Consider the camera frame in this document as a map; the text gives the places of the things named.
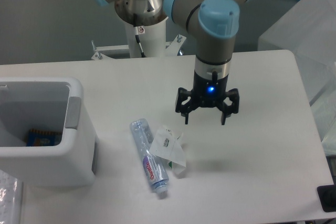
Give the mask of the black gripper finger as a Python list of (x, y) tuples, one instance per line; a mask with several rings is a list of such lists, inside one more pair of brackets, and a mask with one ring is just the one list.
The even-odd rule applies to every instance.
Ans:
[(216, 107), (222, 112), (221, 125), (224, 125), (226, 119), (239, 111), (239, 92), (234, 88), (224, 93), (216, 102)]
[(201, 106), (201, 94), (197, 88), (188, 91), (182, 87), (178, 88), (175, 112), (180, 113), (185, 118), (185, 124), (188, 124), (189, 114)]

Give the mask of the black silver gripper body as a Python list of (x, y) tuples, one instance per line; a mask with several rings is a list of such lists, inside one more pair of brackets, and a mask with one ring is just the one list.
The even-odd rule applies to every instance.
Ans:
[(195, 58), (191, 100), (201, 108), (214, 108), (223, 102), (231, 61), (222, 65), (211, 65)]

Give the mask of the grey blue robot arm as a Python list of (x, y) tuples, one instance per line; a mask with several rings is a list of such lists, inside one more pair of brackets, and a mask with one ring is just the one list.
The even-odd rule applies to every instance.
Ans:
[(198, 108), (217, 108), (221, 121), (239, 111), (237, 89), (227, 90), (229, 67), (239, 29), (240, 4), (249, 0), (96, 0), (114, 3), (118, 15), (134, 27), (168, 17), (196, 39), (193, 88), (179, 88), (175, 110), (187, 118)]

